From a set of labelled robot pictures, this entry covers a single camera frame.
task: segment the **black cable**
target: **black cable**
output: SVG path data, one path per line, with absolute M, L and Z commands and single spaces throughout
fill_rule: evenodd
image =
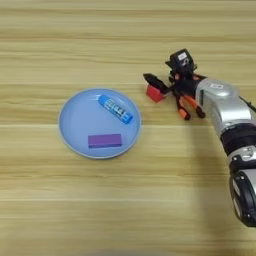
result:
M 243 97 L 239 96 L 239 98 L 246 103 L 246 105 L 253 111 L 256 113 L 256 107 L 249 101 L 247 101 L 246 99 L 244 99 Z

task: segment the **red block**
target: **red block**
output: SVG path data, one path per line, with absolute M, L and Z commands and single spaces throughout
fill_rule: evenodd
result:
M 164 96 L 161 94 L 160 90 L 152 85 L 148 85 L 147 95 L 156 103 L 164 99 Z

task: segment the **purple block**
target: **purple block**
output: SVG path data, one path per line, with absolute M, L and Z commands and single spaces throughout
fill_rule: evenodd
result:
M 109 148 L 122 146 L 121 134 L 102 134 L 88 136 L 89 148 Z

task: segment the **blue glue stick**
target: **blue glue stick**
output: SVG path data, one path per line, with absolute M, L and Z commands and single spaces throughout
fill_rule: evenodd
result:
M 98 102 L 109 112 L 114 114 L 117 118 L 119 118 L 123 123 L 128 124 L 132 120 L 132 115 L 126 110 L 122 109 L 117 103 L 109 98 L 107 95 L 102 94 Z

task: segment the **white label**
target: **white label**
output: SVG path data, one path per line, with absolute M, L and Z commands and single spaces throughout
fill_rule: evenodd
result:
M 178 59 L 179 60 L 184 60 L 185 58 L 187 58 L 187 54 L 185 52 L 183 52 L 180 55 L 178 55 Z
M 211 84 L 211 88 L 222 90 L 223 85 L 222 84 Z

